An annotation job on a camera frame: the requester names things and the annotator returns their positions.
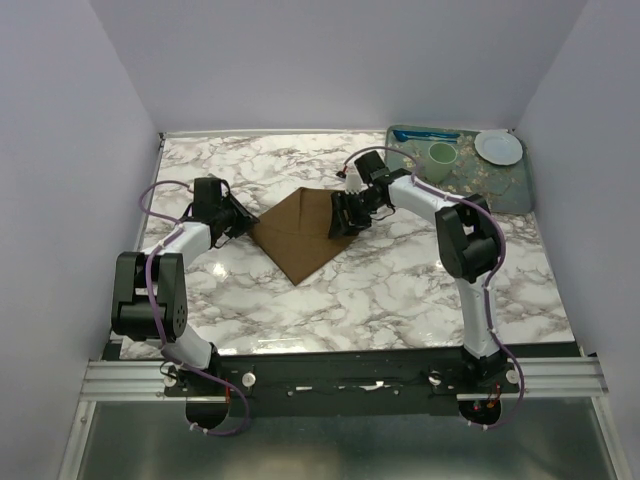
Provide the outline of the brown cloth napkin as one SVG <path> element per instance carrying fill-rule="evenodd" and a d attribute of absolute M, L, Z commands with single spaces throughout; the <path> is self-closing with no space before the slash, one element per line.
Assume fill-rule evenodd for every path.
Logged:
<path fill-rule="evenodd" d="M 250 236 L 294 285 L 354 241 L 331 239 L 330 190 L 299 188 L 259 217 Z"/>

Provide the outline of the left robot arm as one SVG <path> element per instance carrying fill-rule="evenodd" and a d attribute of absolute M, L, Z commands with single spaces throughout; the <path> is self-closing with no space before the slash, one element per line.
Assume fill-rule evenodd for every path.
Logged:
<path fill-rule="evenodd" d="M 164 185 L 184 187 L 192 194 L 181 216 L 150 209 L 147 196 Z M 197 393 L 212 394 L 222 380 L 219 354 L 188 324 L 186 269 L 205 253 L 248 233 L 259 219 L 234 197 L 229 183 L 216 176 L 197 178 L 191 185 L 158 181 L 141 194 L 139 207 L 172 229 L 153 246 L 117 257 L 112 330 L 155 346 L 165 359 L 189 368 L 187 382 Z"/>

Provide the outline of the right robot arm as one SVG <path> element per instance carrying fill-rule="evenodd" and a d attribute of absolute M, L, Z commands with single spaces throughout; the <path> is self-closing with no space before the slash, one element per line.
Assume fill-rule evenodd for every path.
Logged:
<path fill-rule="evenodd" d="M 374 148 L 349 157 L 337 176 L 344 187 L 331 194 L 330 239 L 359 235 L 383 207 L 406 210 L 434 226 L 440 262 L 455 279 L 461 301 L 460 379 L 471 391 L 485 390 L 507 362 L 492 292 L 493 277 L 506 257 L 506 240 L 485 199 L 440 190 L 406 169 L 390 170 Z"/>

